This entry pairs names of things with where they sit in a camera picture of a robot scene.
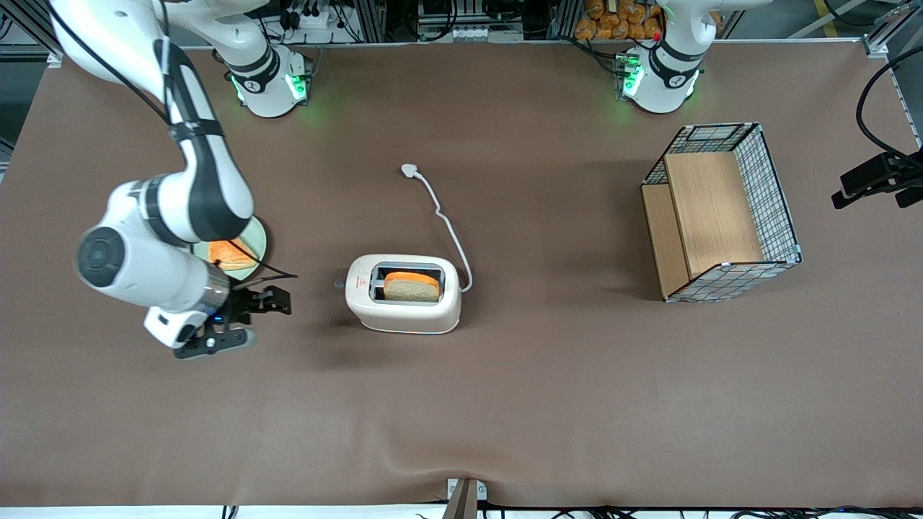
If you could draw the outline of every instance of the white power cord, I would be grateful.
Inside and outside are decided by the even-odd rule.
[[[417,178],[420,182],[423,182],[423,185],[426,186],[426,190],[429,191],[429,196],[433,198],[433,203],[436,204],[436,216],[442,219],[446,223],[446,227],[449,228],[449,234],[452,235],[452,240],[455,242],[455,247],[458,248],[459,254],[461,254],[461,262],[464,263],[465,272],[468,273],[468,284],[462,288],[462,292],[468,292],[471,290],[471,286],[474,284],[474,276],[471,274],[471,265],[468,264],[468,257],[464,255],[464,250],[462,249],[462,244],[459,242],[459,238],[455,235],[455,229],[452,227],[452,222],[449,221],[449,218],[445,214],[442,214],[442,205],[439,204],[439,199],[436,198],[436,191],[433,191],[433,187],[429,185],[429,182],[426,182],[426,179],[423,177],[423,174],[420,173],[420,170],[416,167],[416,164],[405,164],[401,166],[401,173],[404,174],[407,178]]]

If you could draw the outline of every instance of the white toaster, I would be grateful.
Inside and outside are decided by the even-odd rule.
[[[385,276],[414,272],[439,282],[435,303],[385,299]],[[353,262],[346,276],[346,304],[370,330],[396,333],[446,333],[462,315],[459,274],[448,260],[413,254],[369,254]]]

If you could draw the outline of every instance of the bread roll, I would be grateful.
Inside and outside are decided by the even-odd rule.
[[[644,37],[648,40],[653,39],[655,34],[660,34],[662,31],[660,21],[657,18],[650,18],[644,22]]]
[[[632,23],[629,25],[629,38],[634,38],[635,40],[644,39],[644,27],[637,23]]]
[[[609,29],[612,30],[618,27],[618,24],[621,20],[618,19],[617,14],[605,14],[602,18],[599,18],[599,29]]]
[[[596,28],[596,40],[611,40],[612,39],[612,30],[603,29],[602,27]]]
[[[577,29],[574,30],[574,38],[580,41],[592,40],[596,33],[596,24],[588,18],[581,18],[577,22]]]
[[[385,299],[389,301],[439,301],[439,282],[416,272],[392,272],[385,276]]]
[[[584,4],[586,15],[592,19],[599,19],[605,14],[605,3],[603,0],[587,0]]]
[[[645,14],[647,12],[644,6],[636,4],[634,0],[621,0],[618,4],[618,17],[628,23],[643,22]]]
[[[718,11],[712,11],[709,14],[712,15],[714,24],[717,26],[715,28],[715,34],[720,36],[722,31],[725,30],[725,19],[721,17],[721,13],[719,13]]]
[[[618,24],[618,27],[612,29],[612,38],[614,40],[624,40],[629,35],[629,24],[627,21],[622,20]]]

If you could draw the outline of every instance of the wire mesh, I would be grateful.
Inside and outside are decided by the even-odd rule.
[[[737,158],[753,223],[766,261],[722,263],[677,290],[666,302],[715,302],[739,296],[801,262],[785,194],[758,123],[683,127],[645,177],[643,184],[666,184],[664,157],[670,153],[732,151]]]
[[[660,156],[643,184],[666,184],[664,157],[670,153],[731,151],[756,123],[682,127]]]

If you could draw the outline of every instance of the bread slice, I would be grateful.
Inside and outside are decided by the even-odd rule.
[[[415,272],[392,272],[385,276],[385,299],[389,301],[419,301],[437,303],[439,282]]]
[[[234,243],[249,253],[250,256],[254,258],[257,256],[253,253],[253,249],[244,243],[244,240],[235,238]],[[219,262],[218,268],[226,272],[241,271],[257,266],[255,261],[224,240],[209,243],[209,262],[214,263],[215,261]]]

